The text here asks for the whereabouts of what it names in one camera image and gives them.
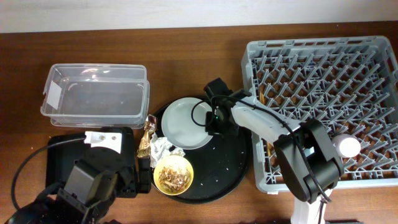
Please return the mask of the gold foil wrapper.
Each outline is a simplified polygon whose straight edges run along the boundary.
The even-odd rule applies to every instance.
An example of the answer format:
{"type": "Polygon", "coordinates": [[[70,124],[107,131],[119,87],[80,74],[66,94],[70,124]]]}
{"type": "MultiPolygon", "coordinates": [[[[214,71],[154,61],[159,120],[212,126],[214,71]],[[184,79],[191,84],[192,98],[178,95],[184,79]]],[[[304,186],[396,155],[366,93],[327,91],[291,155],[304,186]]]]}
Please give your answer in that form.
{"type": "Polygon", "coordinates": [[[137,157],[147,157],[150,155],[150,139],[156,130],[157,118],[149,114],[144,122],[144,135],[137,150],[137,157]]]}

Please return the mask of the yellow bowl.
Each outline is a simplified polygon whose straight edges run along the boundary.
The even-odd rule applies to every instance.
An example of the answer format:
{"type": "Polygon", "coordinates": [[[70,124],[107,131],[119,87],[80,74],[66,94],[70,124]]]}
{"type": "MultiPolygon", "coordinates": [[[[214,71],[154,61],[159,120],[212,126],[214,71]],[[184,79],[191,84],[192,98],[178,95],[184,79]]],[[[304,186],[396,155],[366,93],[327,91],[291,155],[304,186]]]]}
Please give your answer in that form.
{"type": "Polygon", "coordinates": [[[154,178],[154,184],[155,186],[158,188],[159,191],[161,191],[163,194],[169,195],[169,196],[176,196],[176,195],[180,195],[182,193],[184,193],[185,191],[187,191],[189,189],[189,187],[191,186],[192,182],[193,182],[193,178],[194,178],[194,173],[193,173],[193,167],[191,165],[191,163],[184,157],[181,156],[167,156],[163,159],[161,159],[158,163],[157,166],[154,169],[153,172],[153,178],[154,178]],[[191,181],[188,185],[188,187],[180,192],[180,193],[170,193],[168,191],[166,191],[165,189],[163,189],[160,184],[159,184],[159,172],[162,170],[163,167],[174,167],[174,168],[182,168],[182,169],[187,169],[191,175],[191,181]]]}

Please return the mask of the white napkin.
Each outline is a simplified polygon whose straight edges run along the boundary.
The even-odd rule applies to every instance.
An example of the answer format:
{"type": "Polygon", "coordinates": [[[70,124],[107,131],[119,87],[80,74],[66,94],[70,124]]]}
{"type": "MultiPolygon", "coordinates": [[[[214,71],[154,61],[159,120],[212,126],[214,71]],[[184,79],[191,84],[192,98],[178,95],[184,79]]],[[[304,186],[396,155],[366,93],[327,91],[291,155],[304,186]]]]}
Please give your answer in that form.
{"type": "Polygon", "coordinates": [[[167,137],[158,137],[156,133],[150,139],[150,166],[155,168],[157,163],[167,156],[185,156],[185,152],[180,147],[171,149],[174,145],[167,137]]]}

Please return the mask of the food scraps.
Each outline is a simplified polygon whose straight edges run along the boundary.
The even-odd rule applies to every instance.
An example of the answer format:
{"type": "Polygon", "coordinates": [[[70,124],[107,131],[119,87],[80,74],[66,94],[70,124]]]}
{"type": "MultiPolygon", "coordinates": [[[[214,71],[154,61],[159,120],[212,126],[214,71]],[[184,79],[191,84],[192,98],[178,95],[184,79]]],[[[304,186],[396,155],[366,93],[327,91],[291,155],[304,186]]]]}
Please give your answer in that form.
{"type": "Polygon", "coordinates": [[[187,169],[163,167],[159,172],[160,186],[170,193],[184,191],[191,181],[191,175],[187,169]]]}

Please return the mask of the grey plate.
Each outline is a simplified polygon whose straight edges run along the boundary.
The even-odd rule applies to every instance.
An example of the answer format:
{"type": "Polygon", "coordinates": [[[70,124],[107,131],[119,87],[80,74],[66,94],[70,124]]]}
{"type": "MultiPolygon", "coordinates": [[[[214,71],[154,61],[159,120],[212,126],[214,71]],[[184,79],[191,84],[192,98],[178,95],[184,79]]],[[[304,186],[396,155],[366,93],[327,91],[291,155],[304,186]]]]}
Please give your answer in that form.
{"type": "Polygon", "coordinates": [[[199,98],[185,97],[166,107],[161,118],[161,129],[175,147],[192,150],[211,141],[213,136],[204,127],[195,124],[191,117],[193,107],[200,101],[199,98]]]}

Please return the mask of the wooden chopstick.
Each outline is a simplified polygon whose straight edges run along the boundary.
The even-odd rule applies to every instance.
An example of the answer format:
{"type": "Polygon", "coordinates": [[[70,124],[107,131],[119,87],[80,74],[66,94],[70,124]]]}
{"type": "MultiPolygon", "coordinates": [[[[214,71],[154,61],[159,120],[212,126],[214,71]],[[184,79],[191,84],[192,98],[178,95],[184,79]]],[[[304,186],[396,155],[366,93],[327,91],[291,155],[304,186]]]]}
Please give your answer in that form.
{"type": "MultiPolygon", "coordinates": [[[[259,86],[259,101],[264,105],[265,104],[265,96],[264,96],[265,85],[261,84],[259,86]]],[[[268,141],[266,141],[266,149],[267,149],[267,156],[271,156],[271,145],[268,141]]]]}

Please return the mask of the pink cup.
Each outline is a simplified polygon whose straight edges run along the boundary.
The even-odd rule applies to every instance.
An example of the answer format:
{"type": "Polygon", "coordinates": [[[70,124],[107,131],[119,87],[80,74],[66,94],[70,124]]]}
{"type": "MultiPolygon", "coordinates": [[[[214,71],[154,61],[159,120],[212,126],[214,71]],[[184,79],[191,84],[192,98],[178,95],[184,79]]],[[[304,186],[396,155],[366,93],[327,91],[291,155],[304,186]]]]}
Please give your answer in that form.
{"type": "Polygon", "coordinates": [[[361,151],[360,142],[352,135],[339,134],[331,140],[337,154],[342,158],[357,156],[361,151]]]}

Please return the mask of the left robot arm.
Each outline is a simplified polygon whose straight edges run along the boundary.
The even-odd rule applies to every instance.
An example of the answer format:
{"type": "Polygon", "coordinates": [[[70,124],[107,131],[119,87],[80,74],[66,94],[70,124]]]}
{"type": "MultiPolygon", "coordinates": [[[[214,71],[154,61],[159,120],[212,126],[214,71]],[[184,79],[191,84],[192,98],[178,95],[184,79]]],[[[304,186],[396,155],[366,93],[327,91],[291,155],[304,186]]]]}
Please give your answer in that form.
{"type": "Polygon", "coordinates": [[[16,212],[7,223],[98,223],[120,198],[135,198],[151,190],[149,159],[139,159],[131,128],[101,128],[68,136],[30,154],[18,167],[11,184],[11,200],[16,212]],[[80,159],[64,182],[55,182],[20,207],[16,182],[25,165],[37,154],[63,147],[83,146],[80,159]]]}

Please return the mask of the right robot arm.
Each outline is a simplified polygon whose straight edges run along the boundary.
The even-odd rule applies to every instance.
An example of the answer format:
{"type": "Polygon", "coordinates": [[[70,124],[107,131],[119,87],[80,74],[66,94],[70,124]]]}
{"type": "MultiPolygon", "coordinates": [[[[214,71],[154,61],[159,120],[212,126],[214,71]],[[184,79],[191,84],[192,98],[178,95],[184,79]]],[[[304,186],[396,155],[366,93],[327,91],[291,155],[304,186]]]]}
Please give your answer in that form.
{"type": "Polygon", "coordinates": [[[247,128],[270,143],[284,183],[295,197],[291,223],[324,223],[331,191],[344,168],[322,123],[283,116],[246,90],[230,90],[220,78],[209,82],[204,91],[211,106],[205,131],[235,136],[239,128],[247,128]]]}

